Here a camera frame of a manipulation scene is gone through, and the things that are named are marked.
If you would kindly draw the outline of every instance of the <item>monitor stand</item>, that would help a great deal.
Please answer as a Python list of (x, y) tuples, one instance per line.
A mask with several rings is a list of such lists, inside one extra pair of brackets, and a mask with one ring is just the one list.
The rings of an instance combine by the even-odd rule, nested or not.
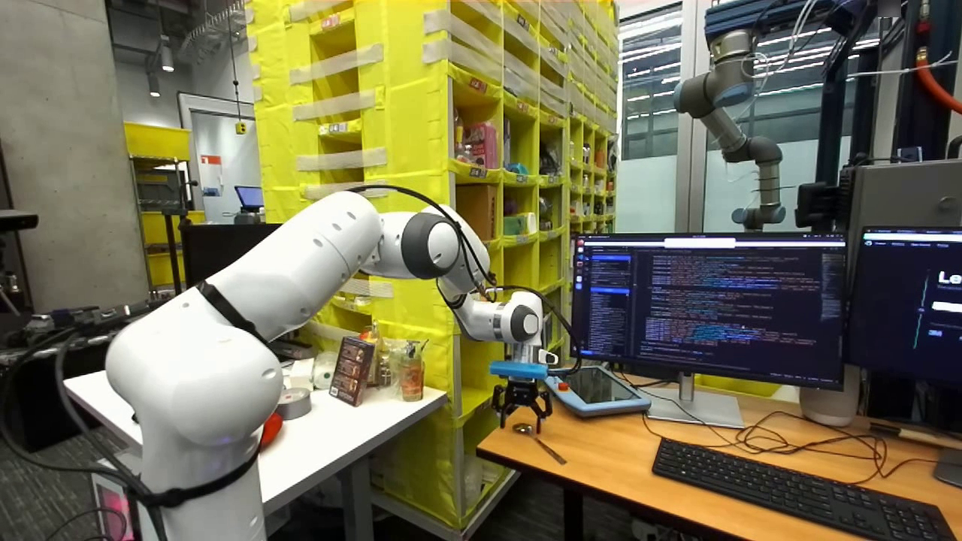
[(962, 488), (962, 450), (941, 450), (938, 463), (935, 463), (935, 479), (949, 485), (949, 488)]
[(679, 386), (644, 388), (652, 396), (650, 419), (670, 423), (746, 426), (736, 396), (694, 392), (694, 376), (682, 372)]

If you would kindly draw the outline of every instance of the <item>black keyboard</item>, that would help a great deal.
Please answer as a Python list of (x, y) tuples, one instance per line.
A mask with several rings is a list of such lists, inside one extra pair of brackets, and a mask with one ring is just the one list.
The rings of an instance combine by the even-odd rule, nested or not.
[(771, 463), (756, 463), (672, 440), (660, 440), (652, 471), (860, 538), (954, 538), (935, 505), (779, 470)]

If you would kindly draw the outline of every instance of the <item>desk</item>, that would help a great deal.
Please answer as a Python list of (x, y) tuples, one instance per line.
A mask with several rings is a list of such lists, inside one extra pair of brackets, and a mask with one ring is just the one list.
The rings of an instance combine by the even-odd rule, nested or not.
[[(113, 394), (105, 372), (66, 378), (66, 392), (109, 430), (140, 446), (132, 408)], [(370, 392), (361, 405), (316, 392), (313, 413), (285, 422), (280, 440), (259, 458), (265, 514), (343, 471), (349, 536), (372, 538), (368, 454), (442, 405), (444, 394), (431, 388), (418, 404), (402, 404), (394, 392)]]
[[(752, 423), (767, 413), (784, 408), (795, 413), (796, 405), (776, 404), (776, 399), (740, 399), (741, 419)], [(477, 454), (522, 470), (533, 475), (540, 475), (548, 482), (557, 482), (564, 488), (564, 538), (584, 538), (584, 517), (581, 517), (581, 499), (584, 493), (596, 493), (601, 499), (613, 499), (620, 505), (628, 505), (639, 512), (644, 517), (658, 517), (670, 524), (685, 524), (694, 529), (705, 529), (713, 538), (734, 536), (734, 538), (847, 538), (846, 531), (805, 524), (789, 514), (776, 514), (758, 505), (746, 505), (708, 491), (685, 488), (667, 479), (652, 475), (652, 458), (658, 450), (658, 437), (682, 440), (682, 443), (699, 443), (699, 446), (717, 446), (717, 437), (705, 426), (685, 426), (685, 423), (658, 423), (650, 422), (650, 426), (658, 433), (652, 437), (644, 426), (639, 416), (621, 416), (621, 419), (598, 419), (598, 422), (578, 422), (564, 408), (557, 408), (554, 419), (540, 426), (540, 443), (557, 447), (567, 463), (559, 467), (548, 450), (540, 450), (533, 440), (516, 437), (507, 430), (516, 422), (529, 422), (527, 413), (516, 413), (505, 422), (505, 430), (491, 433)], [(816, 443), (836, 437), (828, 426), (816, 426), (801, 419), (776, 419), (767, 426), (789, 437), (795, 446)], [(847, 450), (869, 458), (869, 450), (858, 443), (832, 446), (831, 450)], [(890, 443), (890, 463), (900, 463), (904, 458), (923, 458), (935, 459), (935, 447), (912, 446), (912, 443)], [(764, 463), (828, 475), (836, 482), (863, 482), (874, 471), (869, 459), (850, 459), (850, 458), (832, 458), (832, 454), (795, 454), (795, 458), (758, 458)], [(931, 479), (931, 463), (914, 463), (900, 470), (892, 479), (874, 479), (863, 488), (880, 491), (880, 493), (900, 493), (907, 499), (923, 499), (941, 507), (947, 524), (954, 526), (956, 538), (962, 538), (962, 491), (938, 485)]]

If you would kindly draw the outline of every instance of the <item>monitor screen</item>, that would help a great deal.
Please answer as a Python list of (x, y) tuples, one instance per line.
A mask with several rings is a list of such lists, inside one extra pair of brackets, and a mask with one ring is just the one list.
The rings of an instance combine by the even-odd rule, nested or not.
[(231, 263), (236, 263), (247, 249), (259, 248), (277, 227), (273, 224), (250, 224), (250, 227), (182, 227), (182, 274), (186, 287), (194, 287)]
[(241, 207), (259, 212), (265, 207), (260, 186), (234, 186)]
[(962, 388), (962, 229), (863, 229), (847, 358)]
[(843, 386), (840, 236), (593, 236), (574, 244), (581, 355), (630, 372)]

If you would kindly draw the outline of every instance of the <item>electronic device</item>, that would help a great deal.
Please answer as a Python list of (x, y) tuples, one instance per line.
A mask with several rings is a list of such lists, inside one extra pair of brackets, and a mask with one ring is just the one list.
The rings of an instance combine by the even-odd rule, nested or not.
[(105, 541), (155, 541), (150, 529), (147, 512), (132, 499), (130, 488), (101, 471), (89, 471), (96, 529)]
[(38, 217), (30, 212), (0, 212), (0, 232), (35, 229)]
[(467, 337), (505, 342), (515, 365), (548, 365), (540, 299), (491, 299), (491, 254), (454, 212), (383, 213), (356, 191), (313, 203), (110, 341), (109, 382), (143, 433), (125, 479), (165, 503), (171, 541), (269, 538), (255, 430), (284, 392), (271, 342), (313, 321), (358, 270), (435, 279)]
[(260, 186), (234, 186), (241, 212), (260, 212), (265, 207), (265, 194)]
[(652, 471), (860, 538), (954, 538), (935, 505), (756, 463), (716, 447), (660, 440)]
[(277, 224), (181, 227), (182, 276), (194, 287), (259, 248)]
[(593, 236), (574, 244), (581, 355), (679, 376), (650, 416), (741, 426), (734, 396), (692, 372), (840, 388), (846, 242), (840, 236)]
[(650, 396), (636, 394), (628, 382), (604, 367), (548, 376), (545, 386), (578, 419), (647, 413), (652, 405)]
[[(962, 394), (962, 229), (863, 229), (853, 268), (847, 360), (914, 382), (916, 396)], [(959, 416), (938, 399), (941, 419)], [(904, 422), (925, 423), (931, 399)], [(945, 450), (938, 479), (962, 488), (962, 454)]]

